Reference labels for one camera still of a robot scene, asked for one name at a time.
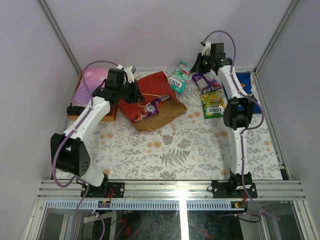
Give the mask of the purple snack packet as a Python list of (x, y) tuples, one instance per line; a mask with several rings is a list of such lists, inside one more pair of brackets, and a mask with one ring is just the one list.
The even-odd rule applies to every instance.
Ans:
[(211, 72), (193, 74), (191, 79), (201, 94), (214, 92), (222, 88), (222, 85)]

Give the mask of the blue Doritos chip bag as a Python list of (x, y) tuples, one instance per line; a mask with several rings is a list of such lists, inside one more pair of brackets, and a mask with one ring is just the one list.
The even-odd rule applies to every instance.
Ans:
[[(258, 102), (256, 96), (254, 95), (254, 93), (252, 91), (251, 73), (250, 72), (236, 72), (236, 76), (240, 82), (241, 87), (246, 92), (246, 94), (250, 95), (250, 97), (252, 99), (254, 99), (256, 102)], [(229, 100), (228, 93), (226, 91), (225, 86), (223, 84), (222, 84), (222, 86), (223, 86), (225, 98), (228, 101)], [(261, 112), (260, 108), (255, 104), (254, 108), (253, 108), (253, 114), (261, 114), (261, 113), (262, 112)]]

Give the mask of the red paper bag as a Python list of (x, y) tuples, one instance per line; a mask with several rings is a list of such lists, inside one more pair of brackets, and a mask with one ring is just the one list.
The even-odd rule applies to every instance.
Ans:
[(117, 107), (138, 132), (152, 132), (187, 112), (164, 72), (145, 76), (137, 81), (137, 85), (144, 100), (139, 103), (120, 100)]

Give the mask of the teal Fox's candy bag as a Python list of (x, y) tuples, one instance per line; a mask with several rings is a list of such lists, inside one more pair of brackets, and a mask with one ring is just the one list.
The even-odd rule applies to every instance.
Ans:
[(192, 78), (192, 66), (184, 61), (180, 61), (174, 71), (167, 78), (168, 84), (177, 92), (182, 93)]

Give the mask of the green Fox's candy bag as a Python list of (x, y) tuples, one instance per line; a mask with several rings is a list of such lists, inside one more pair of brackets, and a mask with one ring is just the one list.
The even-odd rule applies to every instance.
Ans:
[(225, 95), (221, 90), (200, 95), (204, 119), (222, 118), (225, 112)]

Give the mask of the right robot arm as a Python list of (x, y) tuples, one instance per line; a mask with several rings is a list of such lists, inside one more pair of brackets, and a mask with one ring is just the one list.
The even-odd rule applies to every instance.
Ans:
[(235, 73), (233, 61), (226, 57), (223, 43), (204, 41), (202, 52), (197, 55), (192, 72), (214, 71), (221, 81), (228, 101), (223, 113), (224, 125), (228, 128), (231, 139), (231, 170), (228, 192), (233, 197), (240, 197), (252, 185), (247, 157), (247, 133), (244, 132), (252, 121), (254, 103), (246, 94)]

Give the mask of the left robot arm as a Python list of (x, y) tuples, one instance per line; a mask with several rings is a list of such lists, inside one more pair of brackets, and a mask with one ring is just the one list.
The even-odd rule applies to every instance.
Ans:
[(94, 91), (89, 92), (89, 103), (77, 120), (62, 134), (55, 133), (50, 139), (52, 177), (59, 187), (56, 171), (73, 174), (87, 185), (98, 197), (105, 197), (110, 190), (107, 177), (92, 164), (86, 148), (86, 142), (94, 128), (120, 100), (128, 104), (143, 102), (137, 81), (134, 78), (134, 66), (126, 68), (118, 65), (108, 70), (107, 78)]

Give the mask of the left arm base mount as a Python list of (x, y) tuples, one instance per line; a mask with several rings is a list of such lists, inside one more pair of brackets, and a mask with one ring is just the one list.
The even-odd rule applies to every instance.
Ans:
[(104, 178), (100, 186), (89, 185), (86, 198), (123, 198), (125, 193), (124, 182), (109, 182), (109, 177), (103, 174)]

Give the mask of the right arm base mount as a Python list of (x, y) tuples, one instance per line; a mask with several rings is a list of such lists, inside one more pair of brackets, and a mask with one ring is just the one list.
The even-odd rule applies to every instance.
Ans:
[(239, 173), (230, 173), (228, 181), (212, 180), (212, 194), (217, 199), (234, 199), (249, 196), (253, 199), (258, 197), (257, 188), (252, 180), (252, 174), (248, 172), (244, 175), (244, 183), (242, 183), (242, 175)]

